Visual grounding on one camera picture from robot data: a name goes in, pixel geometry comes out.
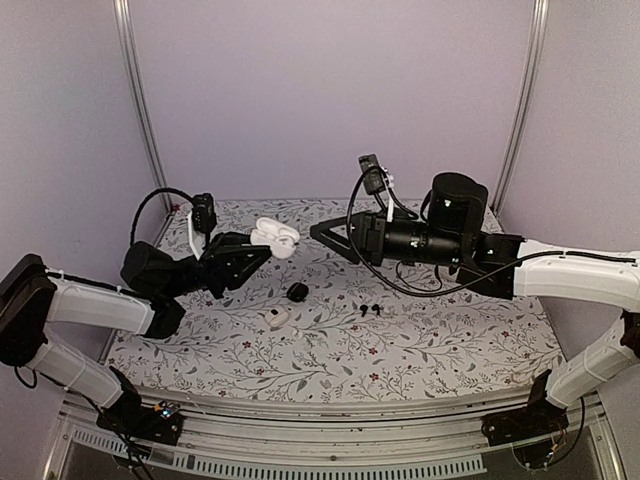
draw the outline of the white wall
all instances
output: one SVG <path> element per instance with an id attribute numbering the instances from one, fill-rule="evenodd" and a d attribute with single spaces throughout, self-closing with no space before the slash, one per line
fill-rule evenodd
<path id="1" fill-rule="evenodd" d="M 532 0 L 132 2 L 171 182 L 216 198 L 347 197 L 376 152 L 405 197 L 504 157 Z"/>
<path id="2" fill-rule="evenodd" d="M 0 276 L 25 254 L 119 280 L 135 208 L 153 188 L 110 0 L 5 1 L 0 15 Z M 141 236 L 159 228 L 150 206 Z M 96 354 L 99 329 L 65 329 Z M 62 392 L 0 365 L 0 478 L 41 478 Z"/>
<path id="3" fill-rule="evenodd" d="M 640 250 L 640 3 L 551 2 L 540 73 L 503 222 L 583 248 Z M 571 357 L 619 311 L 547 301 Z M 640 369 L 600 389 L 628 478 L 640 478 Z"/>

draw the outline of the robotic arm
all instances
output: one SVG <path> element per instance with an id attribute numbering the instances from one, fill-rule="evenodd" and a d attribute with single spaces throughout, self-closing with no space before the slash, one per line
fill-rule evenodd
<path id="1" fill-rule="evenodd" d="M 0 282 L 0 362 L 28 367 L 90 399 L 102 409 L 100 427 L 175 445 L 183 422 L 176 405 L 142 406 L 121 372 L 65 344 L 50 325 L 73 322 L 168 338 L 185 314 L 176 297 L 209 290 L 222 298 L 226 289 L 240 288 L 272 254 L 288 258 L 294 253 L 298 232 L 268 218 L 259 219 L 251 235 L 220 233 L 208 242 L 204 237 L 215 227 L 212 201 L 211 208 L 194 208 L 189 217 L 197 256 L 176 261 L 145 242 L 131 246 L 121 275 L 133 291 L 50 270 L 34 254 L 22 258 Z"/>
<path id="2" fill-rule="evenodd" d="M 347 216 L 314 225 L 311 236 L 353 263 L 362 263 L 390 287 L 416 297 L 466 288 L 497 298 L 553 296 L 622 309 L 621 317 L 598 341 L 535 379 L 525 407 L 485 417 L 483 433 L 491 445 L 566 428 L 569 405 L 640 361 L 640 251 L 577 250 L 482 232 L 487 189 L 458 173 L 435 177 L 421 208 L 422 220 L 404 213 L 407 209 L 401 205 L 396 218 L 389 218 L 395 195 L 387 171 L 378 165 L 375 155 L 362 157 L 360 165 L 363 173 Z M 363 182 L 371 195 L 388 190 L 387 211 L 353 214 Z M 346 227 L 346 237 L 333 231 L 336 227 Z M 460 285 L 440 292 L 409 290 L 374 268 L 384 259 L 449 267 Z"/>

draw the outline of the floral pattern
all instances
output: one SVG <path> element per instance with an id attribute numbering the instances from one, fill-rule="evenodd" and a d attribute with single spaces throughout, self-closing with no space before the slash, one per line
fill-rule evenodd
<path id="1" fill-rule="evenodd" d="M 373 208 L 363 201 L 359 208 Z M 344 215 L 338 200 L 225 201 L 218 231 L 249 232 L 261 216 L 298 229 L 285 261 L 271 259 L 241 289 L 215 300 L 208 292 L 180 299 L 187 314 L 166 340 L 119 332 L 108 363 L 134 383 L 200 395 L 284 402 L 383 402 L 441 398 L 529 385 L 562 360 L 536 299 L 504 301 L 468 291 L 433 299 L 387 289 L 309 237 L 310 225 Z M 189 255 L 187 206 L 176 206 L 161 248 Z M 490 212 L 486 231 L 499 231 Z M 381 267 L 395 277 L 393 262 Z M 430 266 L 402 266 L 422 288 L 437 281 Z M 451 279 L 443 275 L 445 287 Z M 285 297 L 302 281 L 303 303 Z M 361 305 L 379 304 L 364 315 Z M 264 313 L 290 310 L 272 330 Z"/>

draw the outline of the ventilation grille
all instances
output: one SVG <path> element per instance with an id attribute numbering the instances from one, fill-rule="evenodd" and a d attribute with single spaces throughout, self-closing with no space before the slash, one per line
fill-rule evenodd
<path id="1" fill-rule="evenodd" d="M 75 427 L 74 441 L 112 455 L 126 457 L 124 444 L 108 433 Z M 295 467 L 221 461 L 199 454 L 174 452 L 165 462 L 149 460 L 161 468 L 196 473 L 224 480 L 420 480 L 460 478 L 485 473 L 480 455 L 405 466 Z"/>

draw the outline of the floral tablecloth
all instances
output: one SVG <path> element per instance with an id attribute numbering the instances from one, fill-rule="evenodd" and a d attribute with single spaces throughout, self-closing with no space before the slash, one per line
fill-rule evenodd
<path id="1" fill-rule="evenodd" d="M 360 208 L 367 206 L 362 202 Z M 188 206 L 175 208 L 160 247 L 180 258 L 190 253 Z M 108 363 L 134 384 L 200 395 L 383 402 L 528 385 L 561 361 L 536 299 L 504 301 L 467 291 L 435 299 L 406 297 L 309 237 L 310 225 L 343 216 L 345 208 L 341 200 L 217 202 L 216 231 L 248 233 L 258 217 L 272 217 L 300 231 L 295 255 L 270 260 L 222 300 L 208 292 L 181 298 L 187 314 L 167 340 L 119 332 Z M 490 212 L 484 229 L 499 231 Z M 381 271 L 393 278 L 393 267 L 388 262 Z M 436 286 L 429 266 L 403 266 L 401 273 L 412 284 Z M 285 292 L 298 281 L 310 287 L 310 294 L 294 304 Z M 381 314 L 369 310 L 362 316 L 360 306 L 373 304 L 382 306 Z M 275 331 L 263 316 L 273 306 L 291 312 L 291 320 Z"/>

